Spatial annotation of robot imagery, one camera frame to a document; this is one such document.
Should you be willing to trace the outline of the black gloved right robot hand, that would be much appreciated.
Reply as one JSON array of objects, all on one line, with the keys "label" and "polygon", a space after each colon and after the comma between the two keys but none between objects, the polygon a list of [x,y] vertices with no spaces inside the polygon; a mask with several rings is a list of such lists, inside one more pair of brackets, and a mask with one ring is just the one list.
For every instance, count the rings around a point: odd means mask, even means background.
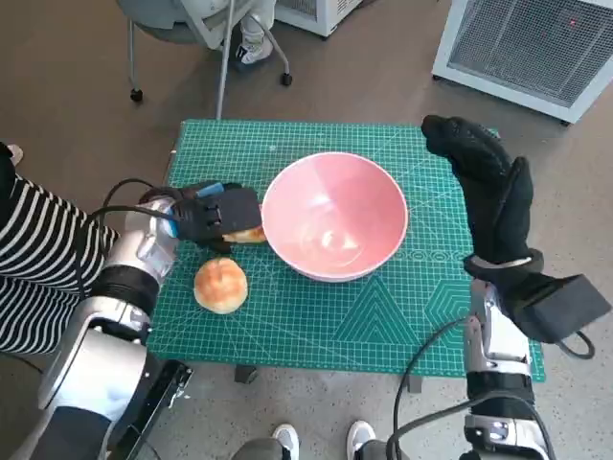
[{"label": "black gloved right robot hand", "polygon": [[427,115],[421,132],[427,150],[449,162],[462,187],[473,254],[494,265],[529,258],[528,160],[512,159],[492,131],[464,118]]}]

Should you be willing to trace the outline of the bare left robot hand blue tape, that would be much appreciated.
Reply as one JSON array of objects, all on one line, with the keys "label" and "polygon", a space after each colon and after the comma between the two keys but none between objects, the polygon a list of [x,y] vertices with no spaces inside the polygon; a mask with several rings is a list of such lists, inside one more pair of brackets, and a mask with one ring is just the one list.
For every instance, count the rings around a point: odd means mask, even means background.
[{"label": "bare left robot hand blue tape", "polygon": [[225,236],[261,225],[256,191],[236,182],[207,180],[181,188],[156,187],[145,192],[139,202],[144,204],[161,197],[173,200],[172,235],[217,254],[231,253],[231,244],[224,240]]}]

